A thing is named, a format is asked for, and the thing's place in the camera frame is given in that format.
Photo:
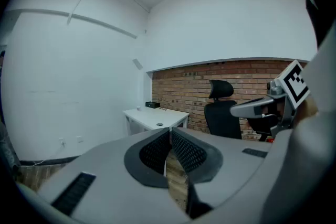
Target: wall trim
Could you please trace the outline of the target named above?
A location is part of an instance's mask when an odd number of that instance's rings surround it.
[[[173,68],[179,68],[179,67],[188,67],[188,66],[195,66],[195,65],[204,65],[206,63],[214,63],[214,62],[231,62],[231,61],[248,61],[248,60],[250,60],[250,61],[254,61],[254,60],[274,60],[274,61],[294,61],[294,60],[298,60],[299,62],[306,62],[306,63],[309,62],[307,60],[294,59],[294,58],[277,58],[277,57],[245,57],[244,58],[244,57],[242,57],[242,58],[216,59],[216,60],[201,61],[201,62],[191,62],[191,63],[186,63],[185,65],[171,66],[171,67],[155,69],[155,70],[146,70],[146,72],[147,73],[157,72],[157,71],[162,71],[162,70],[167,70],[167,69],[173,69]]]
[[[7,10],[5,11],[6,12],[12,12],[12,11],[17,11],[17,12],[20,12],[21,13],[42,13],[42,14],[51,14],[51,15],[59,15],[59,16],[64,16],[64,17],[68,17],[69,16],[69,12],[59,12],[57,10],[51,10],[51,9],[36,9],[36,8],[23,8],[23,9],[11,9],[11,10]],[[71,18],[75,18],[75,19],[80,19],[80,20],[83,20],[83,21],[86,21],[86,22],[89,22],[89,23],[92,23],[92,24],[96,24],[96,25],[100,25],[102,27],[106,27],[106,28],[109,28],[109,29],[112,29],[116,32],[119,32],[125,36],[128,36],[130,38],[133,38],[133,39],[136,39],[137,36],[128,32],[128,31],[125,31],[119,27],[116,27],[114,25],[110,25],[110,24],[107,24],[107,23],[104,23],[102,21],[99,21],[99,20],[96,20],[96,19],[92,19],[90,17],[86,17],[86,16],[82,16],[82,15],[78,15],[78,14],[72,14]]]

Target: white desk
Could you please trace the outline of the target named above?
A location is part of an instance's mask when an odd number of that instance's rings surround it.
[[[123,113],[126,116],[126,126],[128,135],[131,135],[130,129],[130,120],[137,122],[145,130],[155,130],[159,128],[169,127],[171,130],[172,127],[177,127],[181,123],[184,128],[187,128],[188,125],[188,116],[189,113],[170,110],[170,109],[152,109],[147,108],[146,106],[141,107],[141,110],[130,109],[125,110]]]

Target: cable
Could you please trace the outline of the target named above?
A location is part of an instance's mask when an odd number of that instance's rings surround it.
[[[25,167],[25,168],[26,168],[26,167],[33,167],[33,166],[38,165],[38,164],[41,164],[41,163],[43,163],[43,162],[45,162],[45,161],[47,161],[47,160],[49,160],[49,159],[51,159],[51,158],[53,158],[53,157],[56,157],[56,156],[60,153],[60,150],[62,150],[63,148],[64,148],[64,144],[62,144],[62,146],[56,151],[55,154],[52,154],[52,156],[50,156],[50,157],[44,159],[43,161],[41,161],[41,162],[39,162],[39,163],[35,163],[34,165],[29,165],[29,166],[24,166],[24,167]]]

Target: wooden floor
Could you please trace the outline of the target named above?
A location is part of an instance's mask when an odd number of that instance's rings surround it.
[[[22,177],[18,181],[34,191],[46,181],[52,174],[63,168],[66,164],[22,167]],[[188,195],[187,175],[176,159],[173,151],[170,151],[166,160],[166,177],[169,185],[169,193],[179,207],[185,211]]]

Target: black office chair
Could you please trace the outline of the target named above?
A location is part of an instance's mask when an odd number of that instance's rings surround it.
[[[229,97],[233,94],[233,87],[227,81],[210,80],[212,87],[209,98],[214,99],[214,103],[204,107],[206,123],[210,133],[217,136],[242,139],[239,118],[233,117],[230,113],[231,106],[237,104],[234,100],[219,102],[218,98]]]

